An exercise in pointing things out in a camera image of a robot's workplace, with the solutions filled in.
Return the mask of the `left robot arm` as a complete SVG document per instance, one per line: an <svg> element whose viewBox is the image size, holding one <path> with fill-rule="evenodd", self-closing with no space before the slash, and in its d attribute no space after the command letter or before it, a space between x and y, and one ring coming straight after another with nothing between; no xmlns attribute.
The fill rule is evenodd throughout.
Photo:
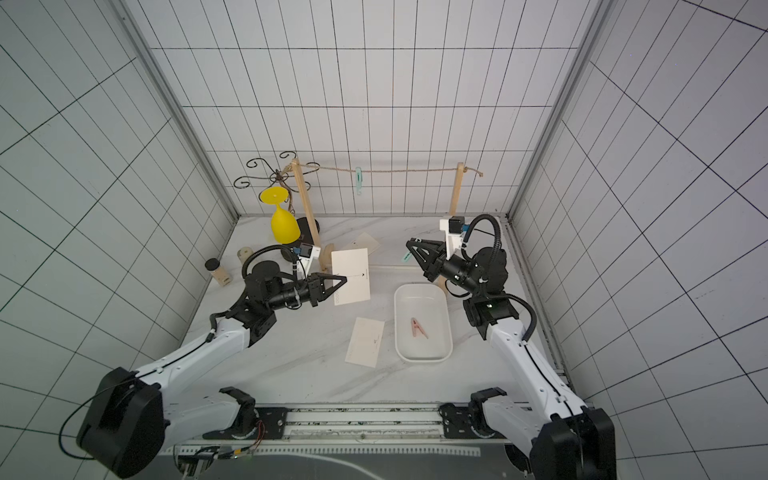
<svg viewBox="0 0 768 480"><path fill-rule="evenodd" d="M206 333L135 371L118 367L103 377L77 434L78 447L126 479L161 451L203 434L264 436L256 401L244 391L217 387L197 400L184 399L184 392L261 340L277 310L317 306L346 282L343 275L321 272L299 279L271 260L245 270L243 292L229 309L210 315Z"/></svg>

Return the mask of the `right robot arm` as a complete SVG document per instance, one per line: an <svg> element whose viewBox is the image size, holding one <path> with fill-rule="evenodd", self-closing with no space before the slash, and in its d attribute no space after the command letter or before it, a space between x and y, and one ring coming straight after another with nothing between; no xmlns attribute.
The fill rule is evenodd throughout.
<svg viewBox="0 0 768 480"><path fill-rule="evenodd" d="M587 406L531 343L538 317L528 302L505 291L505 251L494 245L468 256L449 253L441 241L416 238L406 246L427 279L443 277L466 292L470 325L511 369L527 398L518 403L499 387L473 393L473 433L504 437L508 460L537 479L616 478L614 424L604 410Z"/></svg>

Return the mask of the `pink clothespin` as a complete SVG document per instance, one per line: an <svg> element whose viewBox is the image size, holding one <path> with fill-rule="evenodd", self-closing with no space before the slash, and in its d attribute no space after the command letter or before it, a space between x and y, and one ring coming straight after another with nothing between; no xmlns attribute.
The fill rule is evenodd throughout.
<svg viewBox="0 0 768 480"><path fill-rule="evenodd" d="M412 318L410 320L410 325L411 325L412 336L414 338L417 338L417 337L423 337L425 339L429 338L429 336L427 335L425 329L423 328L421 323L416 318Z"/></svg>

